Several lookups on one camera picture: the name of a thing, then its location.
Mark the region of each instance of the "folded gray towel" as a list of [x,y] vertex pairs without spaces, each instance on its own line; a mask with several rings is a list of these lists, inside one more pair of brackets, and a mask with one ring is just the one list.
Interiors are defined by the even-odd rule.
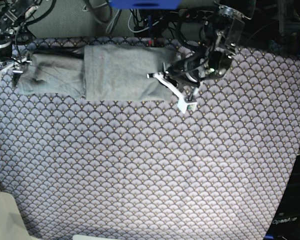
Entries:
[[17,87],[24,95],[60,93],[88,101],[169,100],[171,91],[147,74],[176,59],[177,52],[166,48],[122,45],[86,46],[75,54],[40,51]]

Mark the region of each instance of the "patterned tablecloth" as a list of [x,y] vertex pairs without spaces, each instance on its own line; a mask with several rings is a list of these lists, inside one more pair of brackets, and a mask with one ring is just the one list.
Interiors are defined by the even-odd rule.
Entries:
[[[178,47],[174,40],[158,40]],[[43,39],[35,48],[147,46],[139,38]],[[261,240],[300,144],[300,60],[241,48],[204,82],[198,110],[170,102],[24,96],[0,85],[0,187],[29,233]]]

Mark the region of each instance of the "table surface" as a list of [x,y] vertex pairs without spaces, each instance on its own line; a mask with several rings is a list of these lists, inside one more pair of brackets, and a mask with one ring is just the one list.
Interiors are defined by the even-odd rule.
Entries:
[[[162,47],[189,54],[175,40]],[[147,46],[40,39],[28,48]],[[300,144],[300,60],[240,48],[198,110],[169,102],[24,96],[0,85],[0,187],[29,233],[71,239],[263,239]]]

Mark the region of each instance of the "gray cloth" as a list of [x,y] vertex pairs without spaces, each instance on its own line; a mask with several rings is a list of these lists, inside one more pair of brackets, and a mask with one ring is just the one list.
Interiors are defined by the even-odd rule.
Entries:
[[83,59],[50,52],[35,53],[31,59],[17,84],[21,94],[59,93],[75,99],[86,95]]
[[147,74],[176,60],[166,48],[116,45],[86,46],[79,52],[40,51],[17,87],[24,95],[59,93],[88,101],[169,100],[172,93]]
[[163,70],[176,60],[166,48],[122,45],[86,46],[86,99],[112,101],[169,100],[172,92],[147,74]]

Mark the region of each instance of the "scalloped pattern fabric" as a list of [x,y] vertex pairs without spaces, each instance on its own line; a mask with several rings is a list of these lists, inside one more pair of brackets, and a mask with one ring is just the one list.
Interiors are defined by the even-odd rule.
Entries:
[[[35,48],[147,46],[140,38],[41,39]],[[162,47],[189,54],[175,40]],[[169,102],[24,96],[0,85],[0,187],[28,232],[123,240],[263,239],[300,144],[300,60],[238,50],[198,110]]]

